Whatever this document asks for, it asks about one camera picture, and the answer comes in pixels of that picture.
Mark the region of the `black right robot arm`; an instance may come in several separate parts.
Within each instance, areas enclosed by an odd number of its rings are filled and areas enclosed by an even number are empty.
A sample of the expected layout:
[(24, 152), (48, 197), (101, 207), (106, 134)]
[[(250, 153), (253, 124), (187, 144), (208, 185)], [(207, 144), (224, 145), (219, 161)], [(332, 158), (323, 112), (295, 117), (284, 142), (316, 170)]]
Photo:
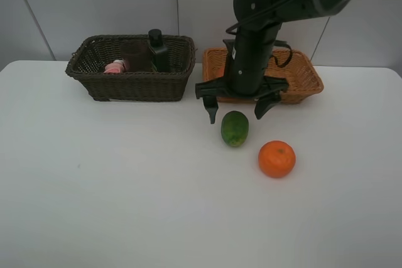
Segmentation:
[(228, 51), (224, 74), (195, 86), (195, 95), (203, 100), (210, 122), (215, 122), (219, 97), (256, 101), (254, 113), (261, 119), (281, 101), (280, 93), (289, 87), (286, 79), (264, 74), (273, 48), (287, 46), (276, 39), (282, 24), (334, 16), (349, 1), (233, 0), (237, 22), (226, 29), (235, 38), (224, 40)]

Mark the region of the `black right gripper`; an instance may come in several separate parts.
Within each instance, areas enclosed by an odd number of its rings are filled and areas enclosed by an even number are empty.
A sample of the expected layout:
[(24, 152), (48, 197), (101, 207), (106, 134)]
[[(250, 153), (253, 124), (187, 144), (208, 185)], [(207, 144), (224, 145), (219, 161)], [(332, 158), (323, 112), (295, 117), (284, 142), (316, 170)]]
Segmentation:
[(216, 97), (258, 99), (254, 109), (257, 120), (281, 102), (287, 81), (264, 76), (280, 28), (281, 23), (257, 31), (239, 27), (224, 76), (196, 84), (196, 98), (203, 98), (211, 124), (215, 123), (219, 109)]

